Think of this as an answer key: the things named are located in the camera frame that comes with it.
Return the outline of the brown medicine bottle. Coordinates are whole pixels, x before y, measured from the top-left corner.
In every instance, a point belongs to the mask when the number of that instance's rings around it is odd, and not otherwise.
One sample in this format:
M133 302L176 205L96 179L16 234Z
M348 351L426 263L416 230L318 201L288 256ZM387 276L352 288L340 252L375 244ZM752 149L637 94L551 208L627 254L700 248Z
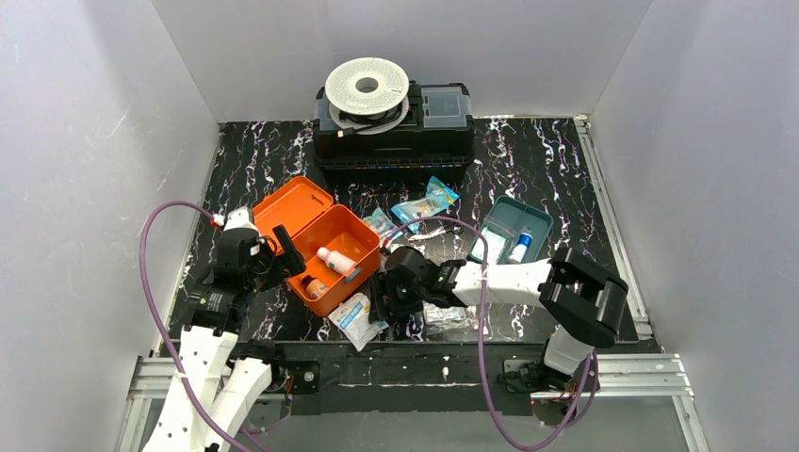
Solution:
M319 278L306 275L301 280L301 286L305 295L311 300L322 298L328 291L328 286Z

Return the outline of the white medicine bottle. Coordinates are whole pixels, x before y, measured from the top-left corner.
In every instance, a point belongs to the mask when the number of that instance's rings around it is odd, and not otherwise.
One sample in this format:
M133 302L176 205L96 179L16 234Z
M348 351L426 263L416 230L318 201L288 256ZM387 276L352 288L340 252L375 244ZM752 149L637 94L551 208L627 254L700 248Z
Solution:
M320 247L317 250L317 257L326 267L340 275L348 275L356 268L354 260L337 250Z

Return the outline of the orange medicine box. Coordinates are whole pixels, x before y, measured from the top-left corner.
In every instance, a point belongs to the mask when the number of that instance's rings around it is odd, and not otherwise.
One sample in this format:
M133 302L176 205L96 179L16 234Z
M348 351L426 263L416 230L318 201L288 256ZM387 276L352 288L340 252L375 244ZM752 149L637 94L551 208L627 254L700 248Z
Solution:
M264 235L274 237L272 229L285 226L306 264L304 273L285 283L319 317L329 315L380 268L379 236L304 176L292 178L268 195L253 213L254 224ZM317 257L320 247L340 251L356 262L356 268L348 275L336 273ZM322 280L329 291L320 299L309 299L301 286L306 275Z

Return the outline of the clear bag with teal packet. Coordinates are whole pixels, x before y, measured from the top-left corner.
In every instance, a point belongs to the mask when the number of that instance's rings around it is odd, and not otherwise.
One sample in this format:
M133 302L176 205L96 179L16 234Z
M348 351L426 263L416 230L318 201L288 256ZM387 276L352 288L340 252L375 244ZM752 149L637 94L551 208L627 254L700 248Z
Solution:
M440 308L431 303L424 304L423 316L428 326L440 329L455 328L468 320L466 308Z

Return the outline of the white blue medicine sachet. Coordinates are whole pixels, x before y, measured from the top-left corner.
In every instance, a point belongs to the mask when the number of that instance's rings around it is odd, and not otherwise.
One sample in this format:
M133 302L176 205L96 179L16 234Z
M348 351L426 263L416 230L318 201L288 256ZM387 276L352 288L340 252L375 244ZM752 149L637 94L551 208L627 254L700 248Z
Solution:
M367 295L356 292L341 303L328 319L345 335L354 348L360 352L388 328L385 321L369 319L370 300Z

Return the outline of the teal bandage packet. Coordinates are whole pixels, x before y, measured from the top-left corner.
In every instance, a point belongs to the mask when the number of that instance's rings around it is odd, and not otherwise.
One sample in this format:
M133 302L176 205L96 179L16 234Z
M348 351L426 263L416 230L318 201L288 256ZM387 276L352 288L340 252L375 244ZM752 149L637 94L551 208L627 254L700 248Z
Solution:
M487 248L484 247L483 241L477 237L468 256L476 262L482 262L483 254L487 252L486 262L488 264L498 264L511 241L510 234L507 231L497 230L492 227L482 227L481 234L485 238Z

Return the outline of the small blue capped bottle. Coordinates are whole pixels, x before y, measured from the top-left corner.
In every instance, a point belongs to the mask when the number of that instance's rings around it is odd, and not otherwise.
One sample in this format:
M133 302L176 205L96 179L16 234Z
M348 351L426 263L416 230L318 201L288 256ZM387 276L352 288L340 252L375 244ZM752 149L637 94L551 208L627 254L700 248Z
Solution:
M525 255L532 243L532 235L529 232L523 232L518 237L514 247L508 255L508 262L511 264L521 264Z

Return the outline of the teal divided tray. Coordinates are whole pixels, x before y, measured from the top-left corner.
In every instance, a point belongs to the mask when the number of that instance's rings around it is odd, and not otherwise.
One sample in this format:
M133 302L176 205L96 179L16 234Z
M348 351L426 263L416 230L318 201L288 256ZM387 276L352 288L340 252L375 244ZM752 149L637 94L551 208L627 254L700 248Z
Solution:
M482 221L479 231L481 234L482 227L504 230L510 234L511 241L499 263L489 265L510 264L508 255L523 232L531 233L532 243L521 264L536 261L549 239L553 223L554 220L548 213L511 197L500 196Z

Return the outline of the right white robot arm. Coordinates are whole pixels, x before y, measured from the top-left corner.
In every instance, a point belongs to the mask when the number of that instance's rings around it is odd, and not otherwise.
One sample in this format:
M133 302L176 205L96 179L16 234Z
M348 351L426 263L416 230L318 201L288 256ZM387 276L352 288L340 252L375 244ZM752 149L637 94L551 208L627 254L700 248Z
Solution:
M532 391L562 388L597 348L612 347L627 309L628 284L591 258L560 248L550 259L489 264L463 259L442 264L401 246L388 254L370 283L371 321L486 304L539 306L557 321L538 364L516 372Z

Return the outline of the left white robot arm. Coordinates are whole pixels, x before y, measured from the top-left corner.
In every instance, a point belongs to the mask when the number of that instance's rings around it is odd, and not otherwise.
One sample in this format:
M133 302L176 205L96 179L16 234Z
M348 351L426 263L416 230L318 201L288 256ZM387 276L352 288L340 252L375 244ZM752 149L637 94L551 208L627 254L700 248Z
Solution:
M255 296L306 269L282 225L259 232L253 210L201 214L220 228L217 254L188 291L191 317L180 342L165 344L175 369L146 451L246 450L236 440L258 397L270 386L291 401L294 378L282 347L242 343Z

